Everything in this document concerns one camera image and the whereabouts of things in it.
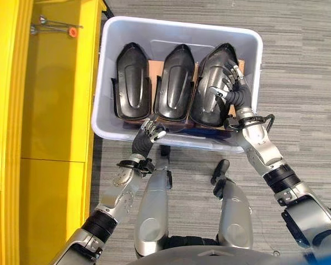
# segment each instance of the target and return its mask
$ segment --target black bracket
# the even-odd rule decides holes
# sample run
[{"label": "black bracket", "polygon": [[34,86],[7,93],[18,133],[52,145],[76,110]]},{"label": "black bracket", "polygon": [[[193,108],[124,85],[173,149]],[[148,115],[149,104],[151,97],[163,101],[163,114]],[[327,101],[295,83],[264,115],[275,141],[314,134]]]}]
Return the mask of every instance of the black bracket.
[{"label": "black bracket", "polygon": [[[235,131],[240,131],[244,128],[247,128],[247,127],[250,127],[253,125],[264,124],[264,123],[266,123],[267,120],[270,120],[266,127],[266,131],[267,131],[267,133],[269,133],[272,128],[272,125],[275,121],[274,114],[269,114],[266,117],[262,117],[262,116],[246,117],[241,120],[238,120],[237,117],[233,117],[233,115],[229,115],[229,117],[225,120],[225,128],[232,129]],[[247,122],[247,121],[253,121],[253,122],[245,125],[245,122]]]},{"label": "black bracket", "polygon": [[154,164],[152,164],[152,159],[150,158],[141,160],[139,163],[133,160],[121,160],[116,165],[118,167],[126,167],[126,168],[134,169],[142,174],[152,174],[155,168]]}]

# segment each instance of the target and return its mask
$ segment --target silver arm segment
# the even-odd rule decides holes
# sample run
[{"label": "silver arm segment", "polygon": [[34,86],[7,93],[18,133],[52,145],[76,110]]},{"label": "silver arm segment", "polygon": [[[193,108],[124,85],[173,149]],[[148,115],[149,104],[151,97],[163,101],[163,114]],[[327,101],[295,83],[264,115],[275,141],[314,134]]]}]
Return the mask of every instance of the silver arm segment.
[{"label": "silver arm segment", "polygon": [[129,213],[142,177],[153,171],[154,166],[146,157],[153,143],[166,134],[164,130],[157,131],[156,128],[153,120],[145,120],[132,144],[133,154],[128,160],[120,161],[112,185],[106,189],[100,203],[82,227],[75,231],[51,261],[51,265],[95,264],[107,239]]},{"label": "silver arm segment", "polygon": [[[238,119],[254,115],[248,111],[248,108],[236,111],[236,114]],[[261,124],[248,126],[237,132],[237,141],[245,150],[250,164],[261,176],[265,178],[271,175],[271,172],[276,172],[276,178],[281,178],[279,175],[281,168],[288,165],[277,147],[270,141],[265,127]],[[302,247],[311,247],[317,235],[331,230],[331,211],[305,182],[297,177],[294,179],[297,179],[297,183],[284,182],[290,176],[284,177],[271,185],[274,187],[275,199],[281,206],[286,206],[282,217],[297,243]]]},{"label": "silver arm segment", "polygon": [[238,144],[244,149],[250,164],[273,190],[275,199],[286,207],[282,217],[297,243],[316,250],[321,242],[331,241],[331,210],[306,183],[300,181],[270,141],[266,128],[255,119],[250,107],[249,88],[238,66],[232,66],[230,71],[237,80],[233,92],[217,87],[209,87],[209,90],[234,104],[240,125],[236,133]]},{"label": "silver arm segment", "polygon": [[[140,162],[144,159],[138,154],[132,154],[130,161]],[[100,203],[95,208],[99,216],[105,215],[105,220],[116,226],[122,218],[129,213],[134,200],[134,194],[137,192],[141,183],[142,174],[131,168],[119,167],[116,176],[113,179],[113,185],[109,186]],[[106,239],[100,239],[98,235],[93,235],[86,230],[86,227],[77,229],[75,233],[66,242],[63,250],[50,263],[51,265],[86,265],[94,264],[100,257]]]},{"label": "silver arm segment", "polygon": [[135,250],[140,257],[162,250],[168,237],[168,166],[167,157],[157,161],[141,200],[134,231]]},{"label": "silver arm segment", "polygon": [[227,179],[218,242],[223,246],[252,249],[253,241],[249,201],[240,187]]}]

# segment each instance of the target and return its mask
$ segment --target robotic hand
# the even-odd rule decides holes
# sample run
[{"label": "robotic hand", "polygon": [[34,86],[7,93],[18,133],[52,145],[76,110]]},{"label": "robotic hand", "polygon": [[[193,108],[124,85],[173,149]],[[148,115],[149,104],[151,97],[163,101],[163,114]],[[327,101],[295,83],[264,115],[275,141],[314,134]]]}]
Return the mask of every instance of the robotic hand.
[{"label": "robotic hand", "polygon": [[[235,129],[237,142],[247,154],[250,164],[264,177],[278,203],[285,207],[281,215],[297,243],[314,251],[323,245],[331,250],[331,209],[296,176],[270,141],[268,132],[274,116],[261,117],[253,113],[251,93],[239,67],[234,62],[229,62],[226,67],[223,72],[231,75],[223,82],[233,90],[209,88],[218,96],[217,100],[234,105],[236,117],[229,117],[226,126]],[[263,123],[268,119],[271,121],[266,129]]]},{"label": "robotic hand", "polygon": [[147,156],[154,142],[165,135],[166,132],[157,129],[153,120],[145,120],[132,143],[131,156],[118,163],[113,185],[106,190],[93,213],[70,237],[51,265],[95,264],[107,239],[129,213],[142,177],[154,170],[152,160]]}]

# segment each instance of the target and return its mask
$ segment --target gray carpet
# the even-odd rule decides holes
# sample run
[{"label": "gray carpet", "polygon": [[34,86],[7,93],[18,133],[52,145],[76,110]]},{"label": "gray carpet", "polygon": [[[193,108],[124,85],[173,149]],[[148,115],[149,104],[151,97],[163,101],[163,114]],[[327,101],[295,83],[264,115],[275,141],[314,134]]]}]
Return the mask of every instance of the gray carpet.
[{"label": "gray carpet", "polygon": [[[331,206],[331,1],[108,1],[115,15],[225,25],[257,31],[264,42],[258,112],[274,113],[270,138],[297,175]],[[115,164],[131,144],[96,137],[91,207],[111,182]],[[154,148],[150,157],[156,157]],[[210,175],[222,158],[229,176],[253,208],[254,250],[289,255],[300,250],[281,219],[282,208],[244,154],[172,149],[169,233],[215,238],[221,203]],[[115,230],[98,264],[126,264],[135,257],[133,231],[146,180],[131,214]]]}]

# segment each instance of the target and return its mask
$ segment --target black joint cover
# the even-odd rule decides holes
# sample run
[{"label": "black joint cover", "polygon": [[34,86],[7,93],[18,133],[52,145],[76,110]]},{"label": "black joint cover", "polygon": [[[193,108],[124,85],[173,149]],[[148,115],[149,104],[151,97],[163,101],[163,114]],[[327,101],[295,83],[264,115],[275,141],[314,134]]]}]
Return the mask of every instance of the black joint cover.
[{"label": "black joint cover", "polygon": [[300,182],[295,172],[287,164],[266,173],[264,179],[274,193],[290,188]]},{"label": "black joint cover", "polygon": [[117,222],[108,214],[95,210],[84,222],[82,229],[85,229],[106,243],[116,225]]}]

